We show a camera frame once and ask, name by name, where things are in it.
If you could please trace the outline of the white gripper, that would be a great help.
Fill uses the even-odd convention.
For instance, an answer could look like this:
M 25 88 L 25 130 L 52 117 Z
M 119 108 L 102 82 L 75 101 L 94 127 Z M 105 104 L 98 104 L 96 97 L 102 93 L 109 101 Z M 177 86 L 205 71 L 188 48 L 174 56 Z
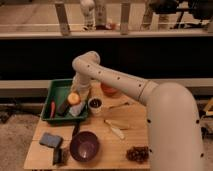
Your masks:
M 82 101 L 86 101 L 90 94 L 90 89 L 91 89 L 90 85 L 82 86 L 76 82 L 73 82 L 70 91 L 77 93 Z

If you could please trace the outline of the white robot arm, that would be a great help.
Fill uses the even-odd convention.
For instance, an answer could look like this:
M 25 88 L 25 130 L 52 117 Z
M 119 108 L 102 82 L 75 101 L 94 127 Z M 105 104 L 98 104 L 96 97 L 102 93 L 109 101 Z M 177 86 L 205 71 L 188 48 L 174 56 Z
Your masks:
M 103 67 L 95 51 L 76 57 L 72 67 L 78 88 L 85 89 L 96 79 L 146 107 L 150 171 L 204 171 L 198 107 L 186 87 Z

